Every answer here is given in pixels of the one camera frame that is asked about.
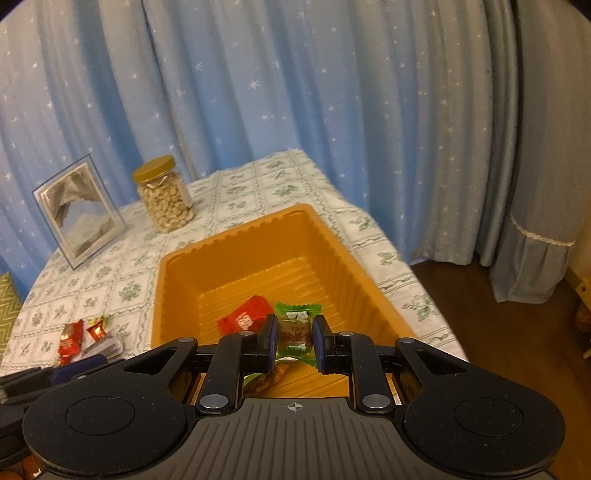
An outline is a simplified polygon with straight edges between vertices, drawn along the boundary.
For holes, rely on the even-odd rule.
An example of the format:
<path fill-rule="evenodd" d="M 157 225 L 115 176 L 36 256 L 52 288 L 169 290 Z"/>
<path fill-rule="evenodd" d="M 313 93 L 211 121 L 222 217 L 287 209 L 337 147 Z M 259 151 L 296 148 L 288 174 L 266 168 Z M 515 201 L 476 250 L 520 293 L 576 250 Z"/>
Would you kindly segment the person's left hand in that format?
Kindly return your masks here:
<path fill-rule="evenodd" d="M 41 470 L 35 459 L 29 455 L 16 464 L 2 468 L 0 480 L 36 480 Z"/>

